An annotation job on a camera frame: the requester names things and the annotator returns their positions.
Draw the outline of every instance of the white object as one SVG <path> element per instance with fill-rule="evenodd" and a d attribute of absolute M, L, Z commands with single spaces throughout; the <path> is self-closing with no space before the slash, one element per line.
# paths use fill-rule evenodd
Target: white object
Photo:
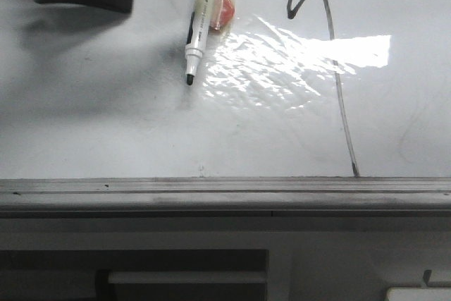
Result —
<path fill-rule="evenodd" d="M 450 301 L 451 288 L 415 289 L 392 288 L 388 291 L 387 301 Z"/>
<path fill-rule="evenodd" d="M 192 81 L 197 74 L 197 67 L 204 56 L 213 7 L 214 0 L 196 0 L 194 5 L 190 33 L 185 48 L 188 85 L 192 85 Z"/>

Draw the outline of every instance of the red object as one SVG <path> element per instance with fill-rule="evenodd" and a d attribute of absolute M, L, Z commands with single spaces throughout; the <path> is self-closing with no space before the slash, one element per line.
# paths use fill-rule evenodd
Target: red object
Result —
<path fill-rule="evenodd" d="M 226 26 L 235 15 L 235 5 L 231 0 L 216 0 L 216 10 L 211 20 L 211 27 L 220 30 Z"/>

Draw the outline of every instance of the white surface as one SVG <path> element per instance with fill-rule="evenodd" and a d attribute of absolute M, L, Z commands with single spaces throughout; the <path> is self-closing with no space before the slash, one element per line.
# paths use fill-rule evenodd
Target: white surface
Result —
<path fill-rule="evenodd" d="M 317 49 L 313 63 L 296 55 L 323 46 L 306 39 L 327 40 L 321 0 L 293 21 L 287 0 L 236 0 L 230 35 L 212 37 L 187 87 L 193 1 L 135 0 L 124 18 L 0 0 L 0 177 L 352 175 L 325 59 L 343 45 Z M 451 1 L 330 5 L 337 38 L 353 46 L 340 69 L 362 175 L 449 176 Z M 390 38 L 387 66 L 350 58 L 377 37 Z M 263 59 L 246 54 L 260 44 Z"/>
<path fill-rule="evenodd" d="M 391 289 L 387 301 L 450 301 L 451 289 Z"/>

